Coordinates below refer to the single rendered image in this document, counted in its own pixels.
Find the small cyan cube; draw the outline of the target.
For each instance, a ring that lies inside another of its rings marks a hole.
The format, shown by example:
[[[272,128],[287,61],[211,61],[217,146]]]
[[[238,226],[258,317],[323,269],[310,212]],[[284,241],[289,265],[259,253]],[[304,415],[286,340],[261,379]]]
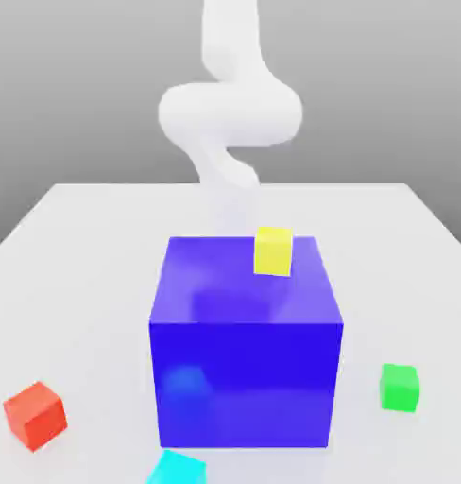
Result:
[[[204,461],[164,450],[145,484],[207,484]]]

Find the small green cube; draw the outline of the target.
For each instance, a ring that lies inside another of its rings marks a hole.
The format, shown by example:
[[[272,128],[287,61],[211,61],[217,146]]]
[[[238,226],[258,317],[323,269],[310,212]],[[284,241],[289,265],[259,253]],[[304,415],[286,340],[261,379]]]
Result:
[[[414,413],[420,393],[417,369],[413,366],[383,364],[380,379],[382,409]]]

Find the large blue box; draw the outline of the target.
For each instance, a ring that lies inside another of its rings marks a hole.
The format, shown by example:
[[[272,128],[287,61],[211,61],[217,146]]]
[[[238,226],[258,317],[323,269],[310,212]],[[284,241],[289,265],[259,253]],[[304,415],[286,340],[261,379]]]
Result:
[[[253,270],[250,237],[174,236],[149,318],[160,441],[324,448],[344,328],[318,244],[287,277]]]

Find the small yellow cube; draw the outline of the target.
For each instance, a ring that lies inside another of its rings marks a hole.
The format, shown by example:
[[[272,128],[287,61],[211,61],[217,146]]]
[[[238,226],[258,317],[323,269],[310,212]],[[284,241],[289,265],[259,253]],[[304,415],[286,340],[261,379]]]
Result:
[[[259,227],[254,238],[255,274],[289,277],[293,235],[290,229]]]

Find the small red cube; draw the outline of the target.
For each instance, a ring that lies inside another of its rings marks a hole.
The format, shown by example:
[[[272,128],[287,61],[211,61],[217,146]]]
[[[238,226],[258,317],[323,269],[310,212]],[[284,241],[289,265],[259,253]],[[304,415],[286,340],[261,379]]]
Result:
[[[61,398],[41,381],[7,399],[3,408],[11,432],[31,452],[67,428]]]

